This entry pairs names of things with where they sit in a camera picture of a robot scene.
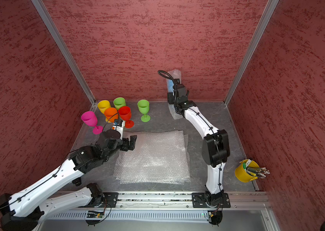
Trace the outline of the red glass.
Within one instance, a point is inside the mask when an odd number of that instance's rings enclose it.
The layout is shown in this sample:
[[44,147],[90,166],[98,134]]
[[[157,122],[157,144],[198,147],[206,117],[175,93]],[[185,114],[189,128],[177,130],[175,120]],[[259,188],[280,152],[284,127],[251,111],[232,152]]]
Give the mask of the red glass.
[[123,121],[125,121],[125,127],[130,129],[134,126],[134,122],[131,120],[131,109],[128,106],[123,106],[118,110],[118,113]]

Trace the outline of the yellow glass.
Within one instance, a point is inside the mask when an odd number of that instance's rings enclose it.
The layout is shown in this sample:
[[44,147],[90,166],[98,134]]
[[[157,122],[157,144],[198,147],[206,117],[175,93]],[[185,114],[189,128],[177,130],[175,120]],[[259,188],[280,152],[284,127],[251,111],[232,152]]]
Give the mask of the yellow glass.
[[105,111],[109,108],[111,108],[111,104],[108,100],[102,100],[98,103],[98,109],[102,114],[105,114]]

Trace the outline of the orange glass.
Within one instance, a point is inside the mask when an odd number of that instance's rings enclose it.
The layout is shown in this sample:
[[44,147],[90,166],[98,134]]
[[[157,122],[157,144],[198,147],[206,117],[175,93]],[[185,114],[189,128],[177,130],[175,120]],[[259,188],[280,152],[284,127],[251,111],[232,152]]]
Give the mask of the orange glass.
[[114,121],[119,118],[118,110],[113,107],[107,108],[104,112],[104,115],[106,117],[105,120],[107,123],[114,123]]

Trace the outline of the bright green wine glass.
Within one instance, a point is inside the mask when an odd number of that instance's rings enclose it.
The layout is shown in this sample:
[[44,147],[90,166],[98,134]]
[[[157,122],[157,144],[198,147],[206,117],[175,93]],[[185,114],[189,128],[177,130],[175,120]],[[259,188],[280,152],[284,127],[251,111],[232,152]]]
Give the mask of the bright green wine glass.
[[113,104],[117,110],[119,110],[121,107],[126,106],[126,100],[123,97],[117,97],[114,99]]

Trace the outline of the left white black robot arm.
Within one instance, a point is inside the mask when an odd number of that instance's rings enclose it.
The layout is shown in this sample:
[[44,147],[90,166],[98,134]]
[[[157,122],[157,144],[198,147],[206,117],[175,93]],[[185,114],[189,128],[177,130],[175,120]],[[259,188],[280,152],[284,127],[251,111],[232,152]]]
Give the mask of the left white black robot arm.
[[15,194],[0,196],[0,229],[3,231],[31,231],[48,217],[78,207],[105,210],[111,205],[96,183],[59,197],[54,193],[68,183],[81,183],[81,177],[107,162],[117,151],[133,151],[137,136],[123,138],[122,132],[104,131],[94,145],[80,147],[54,171]]

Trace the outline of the pink glass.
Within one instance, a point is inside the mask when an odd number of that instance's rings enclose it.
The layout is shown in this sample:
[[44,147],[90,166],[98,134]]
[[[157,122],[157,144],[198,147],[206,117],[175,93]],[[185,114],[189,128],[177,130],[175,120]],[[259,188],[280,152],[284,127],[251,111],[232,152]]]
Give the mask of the pink glass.
[[98,126],[97,125],[98,124],[98,119],[97,119],[94,112],[92,112],[92,111],[84,112],[81,115],[81,120],[86,125],[93,128],[92,131],[93,131],[94,134],[98,135],[98,134],[101,134],[103,132],[103,126]]

